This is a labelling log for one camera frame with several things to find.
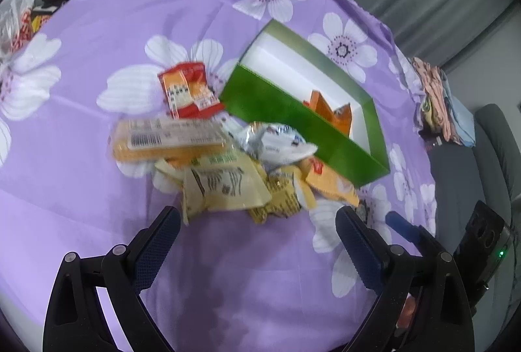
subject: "blue textured pad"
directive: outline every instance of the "blue textured pad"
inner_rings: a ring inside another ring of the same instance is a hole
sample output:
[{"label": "blue textured pad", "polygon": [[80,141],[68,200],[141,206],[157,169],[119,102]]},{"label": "blue textured pad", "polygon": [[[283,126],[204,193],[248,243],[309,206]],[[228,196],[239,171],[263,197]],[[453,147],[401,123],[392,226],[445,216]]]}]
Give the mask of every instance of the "blue textured pad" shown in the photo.
[{"label": "blue textured pad", "polygon": [[132,284],[136,295],[152,286],[180,229],[181,219],[179,212],[177,210],[170,212],[138,256],[135,261],[135,277]]},{"label": "blue textured pad", "polygon": [[347,206],[337,211],[335,218],[337,233],[364,286],[380,295],[384,291],[384,281],[382,280],[384,265],[377,257],[364,233],[346,213],[345,208]]},{"label": "blue textured pad", "polygon": [[390,211],[386,215],[386,224],[400,236],[412,244],[420,241],[420,231],[396,211]]}]

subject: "green box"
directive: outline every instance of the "green box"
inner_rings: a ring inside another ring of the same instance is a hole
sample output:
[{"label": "green box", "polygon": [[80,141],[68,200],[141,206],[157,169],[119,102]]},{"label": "green box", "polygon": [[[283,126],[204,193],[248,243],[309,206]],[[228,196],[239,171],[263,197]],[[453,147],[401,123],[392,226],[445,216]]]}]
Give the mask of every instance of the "green box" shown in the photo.
[{"label": "green box", "polygon": [[[302,104],[312,89],[333,109],[351,103],[352,139]],[[389,173],[372,98],[321,51],[275,20],[244,53],[219,99],[246,122],[290,125],[318,146],[319,159],[356,188]]]}]

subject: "pile of clothes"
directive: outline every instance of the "pile of clothes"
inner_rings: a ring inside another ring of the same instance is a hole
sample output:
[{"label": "pile of clothes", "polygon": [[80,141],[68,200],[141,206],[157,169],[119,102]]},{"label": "pile of clothes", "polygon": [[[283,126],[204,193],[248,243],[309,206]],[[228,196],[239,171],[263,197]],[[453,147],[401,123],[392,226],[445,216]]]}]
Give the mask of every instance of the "pile of clothes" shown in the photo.
[{"label": "pile of clothes", "polygon": [[421,106],[424,127],[432,134],[441,133],[446,142],[473,147],[476,144],[474,117],[452,95],[444,71],[419,58],[413,58],[411,63],[427,95]]}]

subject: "purple tablecloth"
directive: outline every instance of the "purple tablecloth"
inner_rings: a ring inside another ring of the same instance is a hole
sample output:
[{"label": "purple tablecloth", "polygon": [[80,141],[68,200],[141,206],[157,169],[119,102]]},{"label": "purple tablecloth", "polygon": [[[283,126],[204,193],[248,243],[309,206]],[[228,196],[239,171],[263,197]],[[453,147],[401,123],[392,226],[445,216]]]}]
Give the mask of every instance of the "purple tablecloth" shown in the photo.
[{"label": "purple tablecloth", "polygon": [[[418,136],[419,80],[387,27],[352,0],[72,0],[3,66],[0,86],[0,279],[43,325],[64,254],[104,255],[172,204],[153,165],[116,164],[113,123],[165,111],[157,73],[202,60],[220,91],[271,19],[328,54],[375,100],[391,173],[361,189],[369,224],[400,212],[435,230],[434,185]],[[256,226],[243,212],[182,227],[142,298],[180,351],[327,351],[348,341],[374,301],[334,231],[341,206]],[[106,298],[118,345],[129,350]]]}]

